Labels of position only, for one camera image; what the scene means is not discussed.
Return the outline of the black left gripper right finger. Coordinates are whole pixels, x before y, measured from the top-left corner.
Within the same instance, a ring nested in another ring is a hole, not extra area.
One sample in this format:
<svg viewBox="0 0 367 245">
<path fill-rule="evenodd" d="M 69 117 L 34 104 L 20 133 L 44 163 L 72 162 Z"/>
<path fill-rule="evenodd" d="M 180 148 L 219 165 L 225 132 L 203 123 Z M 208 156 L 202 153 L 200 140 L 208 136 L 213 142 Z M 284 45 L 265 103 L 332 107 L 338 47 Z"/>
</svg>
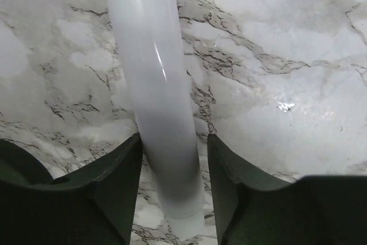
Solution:
<svg viewBox="0 0 367 245">
<path fill-rule="evenodd" d="M 366 177 L 276 178 L 208 136 L 219 244 L 365 244 Z"/>
</svg>

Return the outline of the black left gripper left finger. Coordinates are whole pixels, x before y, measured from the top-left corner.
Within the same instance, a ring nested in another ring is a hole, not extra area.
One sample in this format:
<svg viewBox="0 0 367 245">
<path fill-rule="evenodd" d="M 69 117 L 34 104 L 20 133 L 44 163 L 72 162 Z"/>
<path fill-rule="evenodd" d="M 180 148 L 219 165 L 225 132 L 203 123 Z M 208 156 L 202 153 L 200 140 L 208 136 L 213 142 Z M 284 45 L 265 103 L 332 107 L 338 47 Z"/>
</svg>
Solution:
<svg viewBox="0 0 367 245">
<path fill-rule="evenodd" d="M 1 140 L 1 243 L 129 244 L 142 157 L 134 134 L 53 178 L 32 154 Z"/>
</svg>

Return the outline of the white toy microphone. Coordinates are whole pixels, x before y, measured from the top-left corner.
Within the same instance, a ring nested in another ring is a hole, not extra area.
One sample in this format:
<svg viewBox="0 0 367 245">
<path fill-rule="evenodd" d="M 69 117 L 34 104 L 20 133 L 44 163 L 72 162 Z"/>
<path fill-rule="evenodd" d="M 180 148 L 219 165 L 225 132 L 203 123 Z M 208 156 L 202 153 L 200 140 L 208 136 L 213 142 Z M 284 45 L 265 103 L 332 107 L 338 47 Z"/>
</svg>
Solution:
<svg viewBox="0 0 367 245">
<path fill-rule="evenodd" d="M 172 233 L 204 229 L 204 188 L 176 0 L 107 0 L 159 204 Z"/>
</svg>

